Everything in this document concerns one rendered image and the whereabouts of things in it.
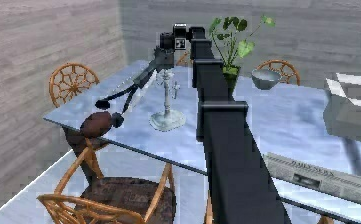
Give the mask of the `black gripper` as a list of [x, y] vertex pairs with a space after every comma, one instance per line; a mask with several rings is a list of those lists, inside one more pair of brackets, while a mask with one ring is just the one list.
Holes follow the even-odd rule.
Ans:
[[121, 113], [115, 112], [111, 115], [111, 123], [114, 128], [119, 128], [123, 122], [123, 115], [127, 111], [134, 94], [138, 88], [143, 88], [149, 81], [154, 71], [160, 72], [163, 69], [174, 67], [174, 35], [171, 32], [163, 32], [159, 37], [159, 44], [154, 49], [154, 59], [148, 66], [133, 80], [134, 84], [116, 94], [97, 100], [95, 106], [98, 109], [107, 110], [110, 108], [110, 101], [125, 94], [128, 95]]

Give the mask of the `brown potato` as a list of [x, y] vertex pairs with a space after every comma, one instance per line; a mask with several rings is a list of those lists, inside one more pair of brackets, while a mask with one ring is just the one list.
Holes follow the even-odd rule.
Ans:
[[97, 138], [111, 129], [111, 115], [109, 112], [95, 112], [88, 116], [80, 127], [80, 132], [86, 138]]

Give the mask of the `blue glass dining table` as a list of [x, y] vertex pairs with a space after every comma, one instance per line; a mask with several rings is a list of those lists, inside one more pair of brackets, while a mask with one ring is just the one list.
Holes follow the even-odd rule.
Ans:
[[[78, 129], [84, 119], [97, 110], [95, 102], [98, 99], [129, 86], [129, 77], [145, 66], [144, 61], [134, 62], [48, 113], [45, 119]], [[105, 138], [116, 145], [204, 174], [204, 150], [196, 141], [197, 91], [192, 87], [192, 70], [176, 67], [173, 72], [180, 90], [172, 107], [185, 115], [183, 126], [169, 132], [160, 132], [150, 126], [149, 117], [161, 111], [164, 103], [163, 88], [153, 84], [126, 115], [123, 126], [109, 131]], [[351, 171], [354, 161], [346, 154], [345, 144], [326, 131], [323, 111], [328, 98], [325, 91], [289, 84], [278, 84], [268, 91], [259, 90], [251, 79], [241, 77], [234, 97], [249, 104], [247, 121], [261, 152], [276, 153], [327, 169]], [[361, 224], [361, 205], [284, 181], [277, 180], [275, 185], [283, 197]]]

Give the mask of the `silver candlestick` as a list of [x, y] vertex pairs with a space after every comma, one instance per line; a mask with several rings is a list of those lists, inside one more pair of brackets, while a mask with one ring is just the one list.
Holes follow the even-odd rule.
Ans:
[[167, 132], [183, 126], [186, 117], [182, 112], [173, 110], [170, 105], [170, 80], [174, 73], [171, 70], [164, 70], [158, 75], [164, 85], [164, 111], [152, 114], [149, 123], [155, 130]]

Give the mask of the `wicker chair with brown cushion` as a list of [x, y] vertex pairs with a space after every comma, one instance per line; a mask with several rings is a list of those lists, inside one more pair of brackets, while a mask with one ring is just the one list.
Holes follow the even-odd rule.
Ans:
[[[82, 163], [94, 171], [92, 183], [79, 196], [63, 193]], [[54, 224], [174, 224], [176, 195], [173, 167], [167, 163], [160, 180], [103, 175], [88, 143], [59, 181], [54, 192], [38, 197]]]

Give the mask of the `green house plant in pot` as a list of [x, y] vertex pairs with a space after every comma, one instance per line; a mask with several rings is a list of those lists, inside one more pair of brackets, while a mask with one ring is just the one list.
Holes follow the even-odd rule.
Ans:
[[241, 37], [241, 34], [247, 29], [248, 21], [243, 17], [215, 17], [208, 28], [209, 38], [223, 62], [222, 72], [229, 94], [233, 93], [241, 71], [236, 59], [243, 59], [254, 50], [255, 41], [252, 40], [252, 36], [262, 25], [274, 27], [276, 21], [272, 17], [262, 15], [258, 25], [245, 37]]

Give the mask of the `grey bowl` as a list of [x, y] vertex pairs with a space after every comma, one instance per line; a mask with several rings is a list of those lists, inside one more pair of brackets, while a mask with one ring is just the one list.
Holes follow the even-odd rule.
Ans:
[[256, 88], [270, 90], [279, 83], [281, 74], [269, 69], [254, 69], [251, 78]]

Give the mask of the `folded newspaper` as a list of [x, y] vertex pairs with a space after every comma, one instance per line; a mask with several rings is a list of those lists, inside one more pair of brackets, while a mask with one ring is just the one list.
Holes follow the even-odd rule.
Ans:
[[264, 154], [263, 160], [274, 178], [361, 204], [361, 176], [323, 168], [271, 152]]

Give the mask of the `grey open box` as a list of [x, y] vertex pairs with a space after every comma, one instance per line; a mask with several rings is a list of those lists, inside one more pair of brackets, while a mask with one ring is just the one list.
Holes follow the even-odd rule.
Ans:
[[323, 118], [327, 132], [361, 141], [361, 72], [330, 72], [325, 82], [328, 103]]

